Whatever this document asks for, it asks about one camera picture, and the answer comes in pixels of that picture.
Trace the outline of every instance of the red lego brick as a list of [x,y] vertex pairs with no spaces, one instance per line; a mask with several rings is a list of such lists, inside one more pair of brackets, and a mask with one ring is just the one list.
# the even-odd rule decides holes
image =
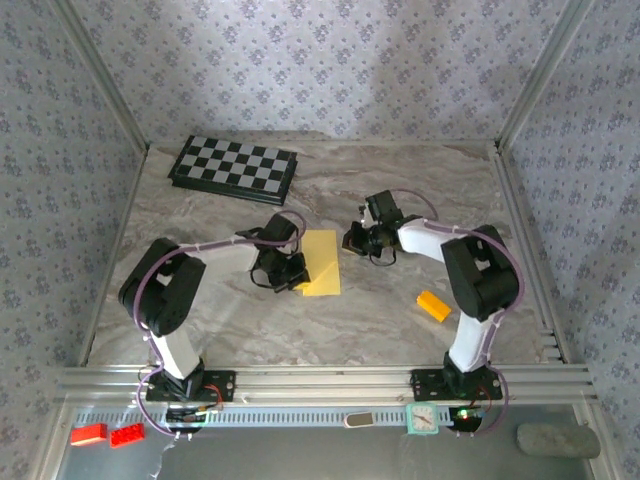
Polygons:
[[111,448],[120,448],[144,440],[144,425],[136,423],[111,432]]
[[104,423],[96,423],[86,427],[74,428],[71,432],[71,445],[79,447],[102,442],[107,439],[107,426]]

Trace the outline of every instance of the green clock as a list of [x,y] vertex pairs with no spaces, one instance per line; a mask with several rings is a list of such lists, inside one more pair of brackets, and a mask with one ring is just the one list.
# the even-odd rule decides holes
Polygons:
[[407,429],[409,435],[435,435],[438,433],[438,406],[429,402],[407,405]]

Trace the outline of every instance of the wall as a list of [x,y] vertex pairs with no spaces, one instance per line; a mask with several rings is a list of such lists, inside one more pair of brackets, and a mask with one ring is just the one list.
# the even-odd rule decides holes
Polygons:
[[0,478],[24,478],[139,157],[46,2],[0,5]]
[[513,149],[576,359],[640,478],[640,6],[599,0]]
[[565,0],[74,3],[155,142],[494,138]]

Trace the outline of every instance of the chessboard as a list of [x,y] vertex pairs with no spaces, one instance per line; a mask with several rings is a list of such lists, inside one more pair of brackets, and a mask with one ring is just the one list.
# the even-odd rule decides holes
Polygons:
[[169,172],[173,186],[283,205],[296,153],[191,136]]

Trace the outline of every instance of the marble surface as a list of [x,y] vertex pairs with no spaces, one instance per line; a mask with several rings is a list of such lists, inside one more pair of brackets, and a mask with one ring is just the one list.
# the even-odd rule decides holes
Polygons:
[[[336,146],[280,144],[299,152],[298,169],[285,208],[305,216],[309,228],[335,229],[341,239],[367,195],[386,188],[420,190],[437,206],[443,223],[475,227],[492,223],[518,255],[490,163],[468,151],[443,146]],[[264,226],[279,207],[193,192],[167,178],[174,154],[152,149],[120,245],[117,264],[96,331],[89,363],[141,364],[147,345],[117,301],[117,292],[151,242],[224,239]],[[427,214],[419,200],[397,196],[405,214]],[[455,306],[444,265],[399,254],[381,268],[339,252],[342,295],[255,287],[248,274],[211,276],[201,284],[185,323],[207,365],[391,365],[439,364],[451,345],[457,315],[440,324],[416,305],[431,290]],[[498,332],[498,363],[538,363],[543,356],[536,312],[525,301]]]

